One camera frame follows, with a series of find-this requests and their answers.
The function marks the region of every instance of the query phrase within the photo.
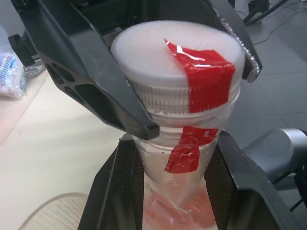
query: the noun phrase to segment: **white foam lid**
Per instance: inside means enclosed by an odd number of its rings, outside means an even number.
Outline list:
[[[234,64],[233,81],[241,79],[245,55],[231,35],[190,22],[155,21],[123,31],[114,40],[111,52],[128,79],[154,87],[188,87],[186,73],[164,39],[184,48],[215,50]]]

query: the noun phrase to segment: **red tape strip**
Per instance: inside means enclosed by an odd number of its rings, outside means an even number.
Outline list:
[[[199,113],[228,102],[235,66],[215,50],[192,50],[165,42],[183,66],[189,84],[189,112]],[[199,146],[211,143],[218,129],[185,126],[179,144],[172,150],[165,171],[188,173],[197,170]]]

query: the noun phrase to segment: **plastic bottle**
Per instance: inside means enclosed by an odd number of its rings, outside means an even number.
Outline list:
[[[143,229],[216,229],[204,172],[240,91],[244,51],[205,25],[142,23],[111,51],[159,137],[134,137],[145,170]]]

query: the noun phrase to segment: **white table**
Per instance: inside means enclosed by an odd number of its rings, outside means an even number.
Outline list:
[[[0,146],[0,229],[17,230],[55,196],[88,194],[123,134],[62,93],[48,76]]]

